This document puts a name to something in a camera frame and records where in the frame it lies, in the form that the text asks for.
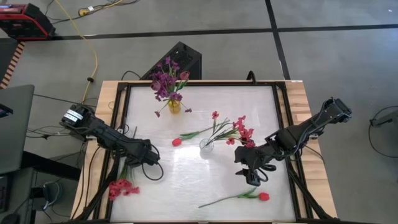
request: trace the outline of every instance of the clear glass vase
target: clear glass vase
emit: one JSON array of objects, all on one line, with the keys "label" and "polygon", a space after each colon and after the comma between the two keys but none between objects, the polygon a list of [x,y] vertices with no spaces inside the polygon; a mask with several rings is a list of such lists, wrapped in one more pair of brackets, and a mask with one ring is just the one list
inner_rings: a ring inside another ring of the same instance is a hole
[{"label": "clear glass vase", "polygon": [[214,143],[211,142],[210,144],[207,144],[209,139],[202,139],[199,143],[200,151],[201,152],[211,152],[214,148]]},{"label": "clear glass vase", "polygon": [[181,111],[181,103],[177,100],[170,100],[169,110],[172,114],[178,114]]}]

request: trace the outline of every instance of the wooden table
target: wooden table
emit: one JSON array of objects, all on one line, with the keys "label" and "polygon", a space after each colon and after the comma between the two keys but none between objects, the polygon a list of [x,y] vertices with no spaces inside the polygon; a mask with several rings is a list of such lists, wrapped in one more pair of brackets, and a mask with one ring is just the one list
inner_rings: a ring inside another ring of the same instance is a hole
[{"label": "wooden table", "polygon": [[[205,80],[195,80],[194,82],[203,82]],[[236,80],[236,81],[231,81],[228,80],[229,82],[251,82],[250,80]],[[101,87],[101,93],[99,94],[99,100],[96,108],[96,117],[99,119],[102,119],[106,124],[110,124],[111,118],[112,118],[112,113],[113,113],[113,103],[115,101],[116,97],[116,91],[117,91],[117,86],[118,83],[121,81],[104,81]],[[150,82],[150,81],[123,81],[123,82]],[[212,82],[225,82],[225,80],[214,80]],[[305,121],[306,119],[309,119],[311,115],[310,107],[308,105],[308,100],[307,100],[307,95],[305,93],[304,89],[304,84],[302,81],[282,81],[285,82],[286,88],[287,88],[287,96],[289,98],[289,103],[290,103],[290,110],[292,112],[292,117],[293,117],[293,122],[294,124],[300,124],[301,122]],[[116,126],[119,126],[120,120],[121,120],[121,113],[123,110],[123,100],[124,95],[122,95],[121,98],[121,103],[119,104],[119,109],[118,109],[118,117],[116,120]],[[288,126],[288,121],[287,121],[287,114],[286,114],[286,109],[284,106],[284,101],[282,99],[282,94],[279,94],[279,103],[280,107],[282,110],[282,118],[284,120],[284,126]],[[310,140],[308,142],[308,146],[310,146],[312,149],[320,152],[319,144],[318,141],[316,140]],[[80,200],[80,195],[81,191],[83,191],[83,197],[81,199],[80,206],[78,207],[78,210],[76,212],[76,216],[78,216],[81,211],[83,210],[83,207],[86,203],[85,196],[87,194],[87,180],[88,180],[88,168],[89,164],[91,161],[91,158],[93,157],[93,154],[98,147],[96,141],[90,141],[87,146],[86,150],[86,156],[85,156],[85,168],[82,170],[84,172],[85,176],[85,183],[82,189],[82,175],[80,176],[80,181],[78,184],[78,189],[76,191],[76,196],[75,196],[75,203],[73,204],[73,210],[72,213],[76,210],[76,207],[78,206],[78,202]],[[99,150],[95,158],[93,159],[93,163],[91,165],[91,174],[90,174],[90,188],[88,189],[88,201],[89,203],[95,193],[97,192],[98,189],[98,184],[100,182],[100,176],[101,176],[101,169],[103,166],[103,161],[104,161],[104,154],[105,150]],[[303,150],[303,155],[302,155],[302,164],[303,164],[303,170],[305,174],[305,178],[307,181],[307,188],[311,192],[311,194],[314,196],[315,200],[323,207],[323,209],[331,216],[336,217],[336,210],[335,210],[335,205],[333,203],[333,198],[331,196],[330,192],[330,186],[328,182],[328,177],[326,175],[326,170],[325,166],[322,162],[322,160],[313,152],[304,149]],[[300,190],[297,189],[297,196],[298,196],[298,203],[300,207],[300,213],[302,217],[306,217],[305,213],[305,206],[304,206],[304,201],[302,194]],[[106,203],[108,201],[108,191],[105,192],[103,196],[103,200],[101,203],[101,209],[99,213],[99,218],[104,218],[105,217],[105,211],[106,211]]]}]

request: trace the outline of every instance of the gray floor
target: gray floor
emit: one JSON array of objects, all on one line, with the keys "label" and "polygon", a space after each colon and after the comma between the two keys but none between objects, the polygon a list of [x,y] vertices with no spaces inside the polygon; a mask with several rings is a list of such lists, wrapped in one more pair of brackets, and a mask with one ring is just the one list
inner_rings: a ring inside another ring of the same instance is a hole
[{"label": "gray floor", "polygon": [[[43,9],[50,0],[31,2]],[[78,8],[94,1],[60,2],[75,15]],[[395,1],[272,0],[272,5],[278,27],[398,23]],[[49,15],[65,17],[56,4],[51,5]],[[271,26],[262,0],[142,0],[106,9],[76,23],[84,34]],[[60,35],[76,35],[68,22],[56,27]],[[396,223],[398,219],[397,159],[375,153],[367,135],[369,119],[398,100],[397,32],[384,29],[280,34],[290,76],[304,80],[312,112],[316,113],[322,101],[331,96],[341,98],[353,110],[349,123],[328,126],[320,138],[337,213],[343,220]],[[203,54],[203,79],[244,79],[249,70],[257,79],[283,78],[271,33],[97,39],[92,43],[98,53],[99,70],[89,97],[98,97],[103,80],[119,80],[126,70],[145,73],[178,41]],[[10,86],[31,83],[38,94],[80,101],[93,64],[93,55],[82,40],[28,42]],[[34,98],[29,126],[57,124],[69,106]],[[377,148],[398,155],[395,133],[392,126],[374,129]],[[26,144],[27,151],[45,157],[77,152],[79,147],[80,142],[71,137],[28,139]],[[70,204],[58,206],[58,213],[70,213]],[[38,216],[37,223],[46,223],[46,218]]]}]

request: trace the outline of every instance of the red generator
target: red generator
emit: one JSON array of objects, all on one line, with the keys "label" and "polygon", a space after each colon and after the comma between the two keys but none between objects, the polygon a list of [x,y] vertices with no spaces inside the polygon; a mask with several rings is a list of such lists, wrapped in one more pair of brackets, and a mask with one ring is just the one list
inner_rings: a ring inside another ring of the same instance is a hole
[{"label": "red generator", "polygon": [[16,40],[48,40],[55,28],[33,4],[0,5],[0,28]]}]

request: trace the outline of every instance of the white tabletop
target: white tabletop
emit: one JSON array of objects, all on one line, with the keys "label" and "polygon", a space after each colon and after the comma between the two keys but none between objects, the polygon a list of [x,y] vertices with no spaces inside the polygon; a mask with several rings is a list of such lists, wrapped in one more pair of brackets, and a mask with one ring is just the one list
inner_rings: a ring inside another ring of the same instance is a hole
[{"label": "white tabletop", "polygon": [[[210,153],[200,153],[199,142],[211,131],[183,141],[179,147],[172,140],[179,134],[209,128],[211,113],[218,111],[218,120],[228,117],[236,121],[246,115],[245,125],[254,128],[253,140],[264,144],[264,138],[279,129],[275,101],[270,86],[186,86],[182,102],[192,113],[171,114],[166,107],[160,118],[154,111],[163,107],[155,100],[149,87],[133,87],[126,123],[128,136],[137,126],[136,138],[150,139],[160,151],[164,177],[160,181],[147,179],[140,167],[134,169],[134,183],[140,194],[120,196],[114,203],[112,222],[139,221],[271,221],[295,220],[292,197],[285,163],[272,161],[275,172],[268,172],[254,193],[266,192],[270,200],[232,198],[207,207],[198,206],[223,197],[240,194],[253,188],[245,177],[235,172],[245,168],[234,163],[234,150],[240,145],[215,142]],[[145,166],[147,175],[156,178],[159,167]]]}]

